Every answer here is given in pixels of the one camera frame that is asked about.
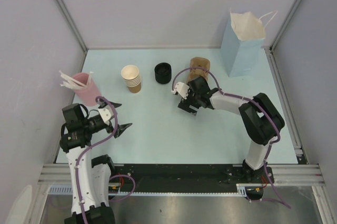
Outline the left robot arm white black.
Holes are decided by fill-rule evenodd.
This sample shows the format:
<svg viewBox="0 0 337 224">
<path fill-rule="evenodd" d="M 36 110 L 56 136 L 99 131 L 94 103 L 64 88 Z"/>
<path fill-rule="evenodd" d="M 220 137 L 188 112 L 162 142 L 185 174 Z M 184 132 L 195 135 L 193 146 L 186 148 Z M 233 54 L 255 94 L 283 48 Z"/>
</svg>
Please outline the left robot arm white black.
<svg viewBox="0 0 337 224">
<path fill-rule="evenodd" d="M 108 136 L 117 138 L 131 124 L 119 125 L 116 108 L 119 103 L 105 97 L 95 98 L 98 104 L 96 116 L 83 104 L 75 103 L 62 109 L 65 123 L 61 126 L 60 148 L 66 154 L 72 183 L 71 216 L 65 223 L 115 223 L 109 205 L 108 184 L 118 177 L 111 157 L 107 154 L 92 157 L 93 134 L 106 130 Z"/>
</svg>

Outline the light blue paper bag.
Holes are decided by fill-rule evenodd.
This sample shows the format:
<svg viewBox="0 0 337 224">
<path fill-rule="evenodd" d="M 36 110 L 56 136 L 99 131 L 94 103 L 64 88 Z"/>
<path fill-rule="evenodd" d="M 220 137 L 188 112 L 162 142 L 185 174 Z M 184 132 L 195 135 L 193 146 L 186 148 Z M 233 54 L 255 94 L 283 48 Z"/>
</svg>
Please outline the light blue paper bag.
<svg viewBox="0 0 337 224">
<path fill-rule="evenodd" d="M 271 11 L 257 17 L 252 12 L 230 12 L 220 48 L 229 77 L 250 73 L 265 41 L 266 27 L 276 14 L 277 11 Z"/>
</svg>

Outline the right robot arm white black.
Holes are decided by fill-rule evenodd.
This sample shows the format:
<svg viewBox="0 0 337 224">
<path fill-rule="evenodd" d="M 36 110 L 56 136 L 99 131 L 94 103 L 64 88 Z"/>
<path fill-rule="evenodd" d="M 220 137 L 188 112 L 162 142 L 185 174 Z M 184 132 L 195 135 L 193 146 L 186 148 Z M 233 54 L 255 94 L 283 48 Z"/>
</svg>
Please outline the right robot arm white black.
<svg viewBox="0 0 337 224">
<path fill-rule="evenodd" d="M 239 115 L 251 139 L 248 155 L 242 163 L 243 177 L 248 182 L 261 178 L 271 146 L 280 140 L 280 131 L 285 126 L 283 117 L 266 94 L 247 98 L 224 93 L 218 87 L 211 89 L 202 76 L 187 84 L 176 83 L 172 93 L 181 96 L 178 108 L 192 115 L 201 107 Z"/>
</svg>

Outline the pink cup holder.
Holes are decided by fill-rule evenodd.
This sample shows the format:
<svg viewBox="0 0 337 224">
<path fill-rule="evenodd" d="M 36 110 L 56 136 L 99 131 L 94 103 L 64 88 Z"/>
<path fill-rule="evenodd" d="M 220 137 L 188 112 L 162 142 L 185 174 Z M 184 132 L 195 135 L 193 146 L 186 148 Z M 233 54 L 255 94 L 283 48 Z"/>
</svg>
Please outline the pink cup holder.
<svg viewBox="0 0 337 224">
<path fill-rule="evenodd" d="M 92 75 L 88 73 L 77 73 L 73 75 L 72 78 L 86 85 L 86 87 L 74 90 L 81 102 L 85 106 L 96 106 L 96 97 L 101 96 L 102 93 L 94 82 Z"/>
</svg>

